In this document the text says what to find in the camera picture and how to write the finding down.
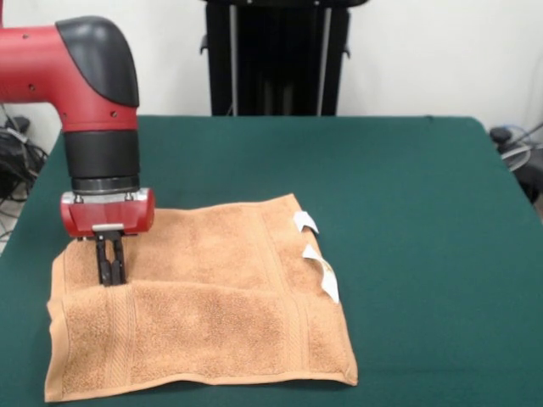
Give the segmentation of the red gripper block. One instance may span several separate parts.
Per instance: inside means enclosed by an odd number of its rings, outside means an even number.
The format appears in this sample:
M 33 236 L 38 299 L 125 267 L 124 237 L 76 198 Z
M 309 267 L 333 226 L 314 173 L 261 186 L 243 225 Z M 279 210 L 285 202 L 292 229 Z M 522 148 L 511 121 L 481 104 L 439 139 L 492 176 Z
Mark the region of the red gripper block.
M 94 237 L 107 231 L 135 235 L 149 231 L 154 222 L 155 196 L 151 189 L 107 195 L 76 195 L 65 192 L 60 199 L 60 215 L 70 237 Z M 121 237 L 113 241 L 114 260 L 106 255 L 106 241 L 96 238 L 99 282 L 105 287 L 126 283 L 124 249 Z

